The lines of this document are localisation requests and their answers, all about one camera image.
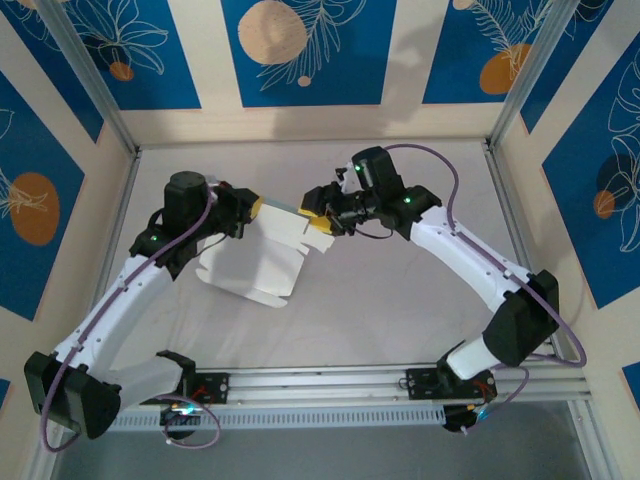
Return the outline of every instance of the black mount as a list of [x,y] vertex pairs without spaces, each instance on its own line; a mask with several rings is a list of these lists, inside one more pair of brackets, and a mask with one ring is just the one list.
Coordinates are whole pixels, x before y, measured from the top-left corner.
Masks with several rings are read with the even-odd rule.
[[[558,281],[551,273],[542,270],[530,275],[528,285],[558,311]],[[505,300],[482,339],[494,357],[509,367],[517,367],[556,330],[556,321],[521,288],[516,293],[505,293]]]
[[[391,155],[382,147],[363,150],[352,158],[362,190],[344,194],[338,182],[307,192],[301,210],[327,217],[335,236],[353,235],[357,225],[378,219],[382,226],[411,237],[411,226],[422,213],[441,206],[440,199],[422,186],[406,188],[397,174]],[[342,179],[344,168],[336,169]]]
[[[151,215],[147,229],[138,235],[129,249],[131,255],[151,257],[189,230],[205,211],[208,188],[206,179],[199,173],[179,172],[172,175],[164,188],[164,208]],[[174,280],[197,255],[197,243],[200,240],[219,233],[242,238],[244,226],[255,217],[260,197],[251,190],[233,188],[222,182],[213,191],[218,199],[200,228],[156,261],[156,266],[167,267]]]

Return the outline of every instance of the white table surface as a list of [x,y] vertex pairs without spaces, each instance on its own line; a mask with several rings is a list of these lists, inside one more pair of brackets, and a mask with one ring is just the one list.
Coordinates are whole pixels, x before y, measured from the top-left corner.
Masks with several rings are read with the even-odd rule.
[[[460,173],[455,215],[513,260],[502,210],[479,141],[417,142],[448,156]],[[172,173],[194,170],[297,206],[333,179],[334,168],[376,142],[216,144],[143,152],[120,236],[112,277],[135,236],[162,206]],[[449,171],[420,151],[394,150],[406,185],[448,199]],[[376,225],[364,230],[382,233]],[[482,301],[427,251],[399,235],[384,241],[338,238],[326,254],[307,257],[289,304],[272,309],[211,285],[193,261],[140,319],[116,367],[170,348],[202,368],[372,365],[429,362],[491,318]]]

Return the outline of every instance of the white robotic arm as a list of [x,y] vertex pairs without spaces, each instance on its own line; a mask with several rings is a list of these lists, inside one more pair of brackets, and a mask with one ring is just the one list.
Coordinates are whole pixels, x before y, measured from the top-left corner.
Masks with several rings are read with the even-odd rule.
[[110,367],[151,302],[214,234],[242,238],[261,199],[247,189],[180,172],[164,192],[164,208],[131,247],[131,257],[102,300],[51,355],[35,352],[25,376],[36,413],[89,438],[102,435],[118,412],[160,394],[193,392],[195,362],[163,351],[139,365]]
[[454,347],[438,362],[445,389],[499,364],[519,365],[558,328],[519,285],[535,290],[557,310],[555,278],[546,271],[533,275],[492,250],[426,188],[406,188],[387,150],[364,150],[336,174],[338,181],[314,188],[303,199],[302,213],[324,218],[315,225],[324,224],[333,235],[353,235],[358,224],[378,219],[442,260],[494,313],[482,336]]

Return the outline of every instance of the wall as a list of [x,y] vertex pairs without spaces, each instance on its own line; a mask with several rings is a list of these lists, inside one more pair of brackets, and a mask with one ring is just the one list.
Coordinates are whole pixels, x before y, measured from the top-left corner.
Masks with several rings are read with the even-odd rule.
[[[33,412],[24,381],[24,363],[35,350],[51,351],[86,314],[105,255],[129,159],[108,127],[102,128],[96,140],[89,135],[78,120],[77,112],[69,108],[49,81],[49,72],[40,68],[2,15],[0,43],[0,72],[3,77],[39,117],[46,135],[52,135],[51,149],[55,146],[71,159],[70,162],[54,165],[54,170],[60,170],[62,174],[61,182],[64,183],[64,179],[70,176],[80,178],[82,182],[77,198],[73,197],[67,206],[63,205],[66,186],[57,185],[60,218],[65,215],[65,209],[69,210],[69,218],[66,229],[62,222],[58,225],[55,235],[56,238],[60,237],[60,242],[54,252],[50,272],[48,269],[34,272],[30,268],[31,265],[39,265],[44,254],[37,246],[27,245],[26,240],[22,244],[16,243],[15,247],[16,257],[23,254],[23,249],[33,249],[29,259],[18,266],[22,270],[15,271],[12,268],[8,271],[5,263],[8,257],[4,255],[7,252],[2,252],[3,282],[0,283],[0,296],[3,304],[9,300],[7,295],[10,294],[12,282],[24,281],[30,278],[29,275],[44,274],[46,284],[42,298],[38,296],[35,300],[33,315],[0,308],[0,378],[11,382],[0,412],[0,478],[16,479],[27,456],[37,445],[36,427],[39,420]],[[7,101],[9,91],[9,88],[3,87],[0,100]],[[19,123],[15,123],[12,128],[18,126]],[[58,162],[57,158],[52,157],[51,149],[33,149],[33,145],[39,145],[42,140],[40,130],[22,132],[19,138],[12,135],[12,130],[8,130],[0,143],[3,152],[0,168],[8,170],[20,164],[32,168],[32,165],[36,165],[33,162],[43,162],[42,168],[50,168],[51,162]],[[23,158],[15,157],[16,142],[22,142],[25,152]],[[24,205],[22,208],[25,211],[29,209]],[[19,230],[17,221],[10,217],[8,214],[0,220],[3,239],[5,236],[15,237]],[[28,283],[24,287],[26,290],[30,288]]]
[[[0,10],[47,70],[61,54],[23,3],[0,0]],[[551,3],[62,5],[135,138],[146,145],[485,136]],[[62,70],[56,67],[58,75]],[[82,100],[50,77],[69,102]],[[90,131],[92,118],[85,117]]]
[[[612,150],[620,132],[610,109],[618,95],[633,97],[611,80],[629,63],[618,60],[639,33],[639,15],[637,2],[615,0],[535,128],[528,133],[524,121],[516,121],[499,152],[531,227],[531,250],[558,277],[561,313],[587,350],[585,373],[623,478],[637,477],[640,444],[640,411],[621,371],[640,360],[640,290],[628,283],[637,282],[640,258],[637,251],[619,250],[620,205],[599,209],[607,204],[598,167],[607,155],[620,154]],[[602,99],[607,108],[594,113]],[[633,111],[632,101],[625,105]],[[625,132],[635,135],[633,127]]]

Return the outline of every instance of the purple cable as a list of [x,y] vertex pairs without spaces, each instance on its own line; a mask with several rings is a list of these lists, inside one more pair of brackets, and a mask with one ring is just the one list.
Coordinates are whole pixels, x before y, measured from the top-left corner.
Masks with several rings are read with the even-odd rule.
[[192,400],[189,397],[183,397],[182,395],[166,394],[166,395],[158,395],[156,398],[158,400],[175,400],[176,402],[185,402],[191,405],[195,405],[196,407],[204,410],[213,419],[217,427],[216,436],[213,437],[212,440],[206,443],[198,444],[198,445],[188,445],[186,443],[173,440],[171,437],[169,437],[169,425],[171,424],[171,421],[168,421],[167,423],[165,423],[164,430],[162,431],[168,443],[170,443],[171,445],[175,445],[176,447],[186,448],[188,450],[202,450],[203,448],[212,447],[216,443],[218,443],[218,440],[220,440],[220,420],[218,420],[218,417],[216,417],[215,414],[211,410],[209,410],[204,404],[196,402],[195,400]]
[[[456,199],[456,195],[458,194],[458,188],[460,187],[460,176],[458,175],[458,171],[453,166],[451,161],[449,161],[448,158],[446,158],[444,155],[434,150],[433,148],[430,148],[424,145],[414,144],[414,143],[397,143],[397,144],[389,145],[388,147],[385,147],[385,150],[393,150],[395,148],[414,148],[417,150],[422,150],[424,152],[430,153],[431,155],[434,155],[449,168],[449,170],[453,174],[453,189],[451,190],[451,195],[449,196],[449,201],[447,202],[447,221],[449,222],[449,228],[451,229],[452,232],[455,232],[456,235],[458,235],[458,237],[463,242],[465,242],[467,245],[473,248],[479,255],[481,255],[485,260],[491,263],[491,265],[496,267],[500,272],[505,273],[507,271],[507,267],[505,267],[502,264],[502,262],[494,258],[493,255],[487,252],[484,248],[482,248],[480,245],[474,242],[471,238],[469,238],[463,232],[455,231],[455,222],[453,220],[453,203]],[[551,305],[549,305],[549,303],[545,299],[543,299],[540,295],[538,295],[538,293],[535,290],[533,290],[533,288],[527,285],[526,282],[523,282],[522,280],[520,280],[515,274],[512,273],[511,275],[509,275],[509,280],[512,280],[513,282],[515,282],[520,288],[524,289],[529,295],[531,295],[531,297],[533,297],[533,299],[536,302],[538,302],[542,308],[544,308],[544,310],[551,316],[551,318],[555,320],[555,322],[560,326],[562,331],[565,332],[565,334],[569,337],[569,339],[575,346],[576,351],[578,352],[579,360],[576,362],[573,362],[570,360],[564,360],[562,358],[554,357],[551,355],[540,355],[537,353],[533,353],[530,356],[533,358],[538,358],[542,360],[549,360],[551,362],[559,363],[561,365],[566,365],[570,367],[576,367],[576,368],[584,367],[587,364],[587,353],[585,352],[584,347],[582,346],[582,343],[580,342],[576,334],[573,332],[571,327],[567,324],[567,322],[564,321],[564,319],[560,316],[560,314],[556,312],[554,308]],[[520,394],[520,392],[524,389],[524,387],[527,385],[527,382],[529,381],[529,370],[525,367],[517,367],[517,368],[525,372],[524,380],[522,381],[520,386],[511,395],[509,395],[506,398],[506,400],[503,402],[502,405],[505,405],[511,402],[516,396],[518,396],[518,394]]]
[[[167,245],[162,247],[160,250],[154,253],[151,257],[145,260],[144,263],[142,263],[131,275],[129,275],[125,279],[124,287],[118,287],[116,290],[114,290],[114,292],[111,295],[109,295],[109,298],[107,298],[107,300],[102,304],[102,306],[100,307],[98,312],[95,314],[95,316],[93,317],[89,325],[87,325],[87,328],[85,328],[84,331],[78,337],[78,345],[82,346],[84,344],[84,342],[87,340],[87,338],[91,334],[91,331],[95,328],[95,326],[98,324],[98,322],[107,312],[107,310],[109,310],[109,307],[111,307],[113,302],[115,302],[118,296],[126,289],[127,285],[129,285],[138,275],[140,275],[140,273],[145,268],[147,268],[149,265],[155,262],[158,259],[158,257],[163,255],[169,249],[181,243],[183,240],[185,240],[191,234],[193,234],[198,228],[200,228],[200,226],[204,223],[207,216],[209,215],[212,205],[213,205],[213,196],[211,195],[211,192],[209,192],[209,195],[207,198],[207,205],[204,209],[202,216],[198,219],[198,221],[189,230],[184,232],[178,238],[169,242]],[[73,347],[71,348],[71,350],[69,350],[69,353],[67,354],[66,358],[62,362],[62,365],[58,369],[56,376],[53,378],[53,382],[51,382],[51,386],[49,387],[49,391],[47,392],[44,405],[42,406],[42,414],[41,414],[42,416],[40,418],[40,439],[42,441],[42,446],[45,448],[45,450],[47,450],[50,453],[58,453],[65,450],[66,448],[71,446],[71,444],[75,442],[80,436],[78,433],[76,433],[73,437],[71,437],[71,439],[69,439],[69,441],[67,441],[67,443],[60,445],[59,447],[52,447],[49,444],[49,440],[47,438],[47,421],[49,420],[49,411],[51,410],[53,397],[55,396],[55,393],[58,390],[58,386],[60,385],[64,372],[67,370],[67,368],[69,368],[69,364],[71,363],[71,360],[73,360],[73,357],[75,357],[78,351],[79,351],[78,347]]]

